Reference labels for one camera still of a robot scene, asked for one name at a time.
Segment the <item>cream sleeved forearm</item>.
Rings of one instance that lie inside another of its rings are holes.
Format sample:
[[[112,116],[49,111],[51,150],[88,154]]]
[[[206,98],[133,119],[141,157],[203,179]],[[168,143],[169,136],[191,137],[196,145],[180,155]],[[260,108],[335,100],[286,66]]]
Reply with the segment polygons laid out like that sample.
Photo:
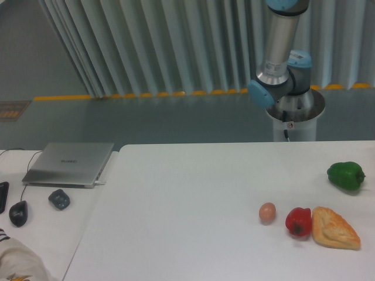
[[[1,229],[1,280],[56,280],[41,257]]]

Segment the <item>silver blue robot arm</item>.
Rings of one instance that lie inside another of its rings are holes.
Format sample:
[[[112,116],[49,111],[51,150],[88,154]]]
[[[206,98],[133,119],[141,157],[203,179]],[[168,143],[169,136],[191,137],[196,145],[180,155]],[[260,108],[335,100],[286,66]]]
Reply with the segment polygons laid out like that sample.
[[[288,59],[299,17],[307,11],[309,1],[267,1],[266,4],[271,12],[270,29],[262,62],[247,87],[252,100],[263,108],[273,106],[296,88]]]

